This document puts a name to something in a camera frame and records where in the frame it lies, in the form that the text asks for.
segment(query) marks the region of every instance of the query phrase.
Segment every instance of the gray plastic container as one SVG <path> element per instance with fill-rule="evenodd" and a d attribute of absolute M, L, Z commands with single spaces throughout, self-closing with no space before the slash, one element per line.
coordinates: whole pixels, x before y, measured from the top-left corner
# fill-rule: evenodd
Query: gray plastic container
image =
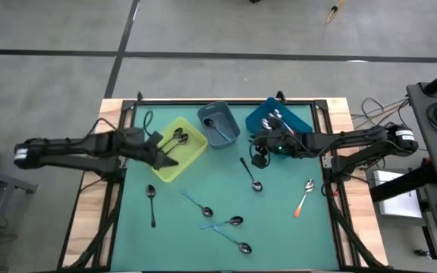
<path fill-rule="evenodd" d="M 198 110 L 198 118 L 205 130 L 206 138 L 209 140 L 209 145 L 214 149 L 222 149 L 234 144 L 241 134 L 241 129 L 235 122 L 231 109 L 226 102 L 213 102 L 203 106 Z M 205 119 L 211 119 L 224 135 L 230 138 L 227 141 L 216 129 L 206 126 L 203 122 Z"/>

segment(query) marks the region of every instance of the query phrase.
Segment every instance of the blue plastic bin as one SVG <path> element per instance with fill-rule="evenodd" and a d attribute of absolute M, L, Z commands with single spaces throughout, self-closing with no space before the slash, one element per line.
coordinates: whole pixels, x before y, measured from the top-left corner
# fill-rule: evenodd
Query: blue plastic bin
<path fill-rule="evenodd" d="M 313 132 L 313 129 L 310 125 L 306 124 L 274 98 L 267 98 L 263 104 L 261 104 L 246 118 L 247 129 L 254 134 L 264 130 L 262 119 L 268 118 L 269 113 L 272 113 L 274 109 L 278 109 L 279 112 L 281 112 L 282 120 L 295 132 Z"/>
<path fill-rule="evenodd" d="M 206 138 L 209 141 L 209 145 L 214 149 L 222 149 L 234 144 L 237 138 L 241 134 L 241 129 L 237 125 L 237 122 L 232 115 L 231 109 L 226 102 L 213 102 L 203 106 L 198 110 L 198 118 L 205 130 Z M 207 118 L 213 120 L 215 126 L 227 137 L 229 141 L 213 127 L 206 126 L 203 121 Z"/>

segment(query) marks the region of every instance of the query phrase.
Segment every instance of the metal spoon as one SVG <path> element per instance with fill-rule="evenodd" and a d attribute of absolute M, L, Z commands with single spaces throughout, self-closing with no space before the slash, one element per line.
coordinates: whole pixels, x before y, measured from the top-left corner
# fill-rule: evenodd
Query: metal spoon
<path fill-rule="evenodd" d="M 294 217 L 300 217 L 300 212 L 301 212 L 301 206 L 303 205 L 304 200 L 307 197 L 307 194 L 313 190 L 313 188 L 315 187 L 315 181 L 313 179 L 309 179 L 305 184 L 304 184 L 304 195 L 303 198 L 300 202 L 300 205 L 296 208 L 296 211 L 294 211 Z"/>
<path fill-rule="evenodd" d="M 154 209 L 152 207 L 152 198 L 155 195 L 156 195 L 155 187 L 153 187 L 152 185 L 148 185 L 146 187 L 146 196 L 148 196 L 149 200 L 151 200 L 151 228 L 156 227 L 155 212 L 154 212 Z"/>
<path fill-rule="evenodd" d="M 188 142 L 188 133 L 184 133 L 181 135 L 181 138 L 178 140 L 178 143 L 176 143 L 171 149 L 165 152 L 165 155 L 169 154 L 176 146 L 186 144 L 187 142 Z"/>
<path fill-rule="evenodd" d="M 224 133 L 222 133 L 213 123 L 213 120 L 210 118 L 206 118 L 203 120 L 203 123 L 208 126 L 208 127 L 212 127 L 214 128 L 218 133 L 220 133 L 220 135 L 225 138 L 226 141 L 229 141 L 231 138 L 228 137 L 227 135 L 225 135 Z"/>
<path fill-rule="evenodd" d="M 291 129 L 291 127 L 289 127 L 288 124 L 286 124 L 286 122 L 282 120 L 282 115 L 281 115 L 281 113 L 279 112 L 278 109 L 274 109 L 274 113 L 271 113 L 270 115 L 272 115 L 273 117 L 279 119 L 279 120 L 280 120 L 280 121 L 285 125 L 286 129 L 288 129 L 288 131 L 289 131 L 291 134 L 294 135 L 294 131 L 293 131 L 293 129 Z"/>
<path fill-rule="evenodd" d="M 228 236 L 224 231 L 222 231 L 219 227 L 217 226 L 213 226 L 212 227 L 214 231 L 216 231 L 217 233 L 221 234 L 223 237 L 231 240 L 232 242 L 236 243 L 237 246 L 239 246 L 239 250 L 244 253 L 244 254 L 251 254 L 252 253 L 252 248 L 246 244 L 246 243 L 239 243 L 236 240 L 232 239 L 232 237 Z"/>
<path fill-rule="evenodd" d="M 239 224 L 242 224 L 243 221 L 244 221 L 244 219 L 242 217 L 234 216 L 230 220 L 225 221 L 225 222 L 220 223 L 220 224 L 201 224 L 200 228 L 201 229 L 210 228 L 210 227 L 213 227 L 213 226 L 219 226 L 219 225 L 223 225 L 223 224 L 239 225 Z"/>
<path fill-rule="evenodd" d="M 180 193 L 182 196 L 187 197 L 191 202 L 195 203 L 195 205 L 199 206 L 202 209 L 202 213 L 203 215 L 205 215 L 205 217 L 212 217 L 213 216 L 213 211 L 211 208 L 209 207 L 204 207 L 202 205 L 200 205 L 197 201 L 195 201 L 187 192 L 185 192 L 184 190 L 180 190 Z"/>
<path fill-rule="evenodd" d="M 252 176 L 252 174 L 251 174 L 250 171 L 249 171 L 249 168 L 247 167 L 247 163 L 246 163 L 246 161 L 244 160 L 244 158 L 241 158 L 241 162 L 242 162 L 242 165 L 244 166 L 244 168 L 246 168 L 246 171 L 249 173 L 250 178 L 252 178 L 252 188 L 253 188 L 256 192 L 263 191 L 263 185 L 262 185 L 259 181 L 257 181 L 257 180 L 254 179 L 254 177 Z"/>
<path fill-rule="evenodd" d="M 172 140 L 179 140 L 181 138 L 181 134 L 183 133 L 183 128 L 179 127 L 176 128 L 173 132 L 173 136 L 171 137 L 171 139 L 169 139 L 163 146 L 161 146 L 160 149 L 165 148 L 165 146 L 170 143 L 170 141 Z"/>
<path fill-rule="evenodd" d="M 267 121 L 267 119 L 263 118 L 261 120 L 262 124 L 263 124 L 263 128 L 266 130 L 272 130 L 272 128 L 269 126 L 269 122 Z"/>

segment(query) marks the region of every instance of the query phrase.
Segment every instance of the yellow tray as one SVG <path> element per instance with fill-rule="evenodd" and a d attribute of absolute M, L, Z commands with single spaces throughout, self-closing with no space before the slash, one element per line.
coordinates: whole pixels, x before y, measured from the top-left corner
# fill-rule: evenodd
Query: yellow tray
<path fill-rule="evenodd" d="M 188 165 L 197 159 L 202 152 L 205 151 L 208 144 L 206 137 L 190 124 L 190 122 L 183 117 L 178 117 L 160 132 L 161 135 L 163 135 L 163 140 L 158 144 L 158 147 L 161 147 L 161 145 L 170 140 L 174 130 L 179 127 L 183 128 L 183 133 L 188 133 L 188 142 L 184 145 L 177 146 L 168 154 L 168 157 L 179 163 L 178 166 L 161 168 L 159 171 L 154 168 L 152 169 L 161 180 L 167 183 L 172 182 Z M 168 151 L 177 142 L 178 140 L 170 141 L 166 147 L 163 148 L 163 151 Z"/>

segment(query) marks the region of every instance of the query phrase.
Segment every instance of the gray floor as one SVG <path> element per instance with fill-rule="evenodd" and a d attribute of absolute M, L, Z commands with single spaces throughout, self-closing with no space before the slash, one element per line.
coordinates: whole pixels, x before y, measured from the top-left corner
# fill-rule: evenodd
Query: gray floor
<path fill-rule="evenodd" d="M 0 49 L 116 51 L 131 2 L 0 0 Z M 437 57 L 437 1 L 349 0 L 327 26 L 334 3 L 142 0 L 127 50 Z M 35 196 L 17 194 L 7 215 L 0 265 L 10 272 L 55 268 L 81 176 L 59 168 L 18 170 L 13 145 L 28 137 L 85 134 L 113 63 L 0 56 L 0 171 L 39 184 Z M 437 64 L 125 58 L 113 97 L 135 97 L 138 90 L 157 98 L 261 97 L 282 90 L 289 97 L 347 97 L 357 113 L 367 96 L 390 103 L 405 95 L 407 84 L 436 76 Z M 423 146 L 412 111 L 405 108 L 402 116 Z M 400 122 L 397 116 L 390 121 Z M 387 167 L 416 167 L 425 156 L 389 157 Z M 390 265 L 437 272 L 437 261 L 411 253 L 426 247 L 420 227 L 386 224 L 381 232 Z M 13 234 L 17 239 L 4 243 Z"/>

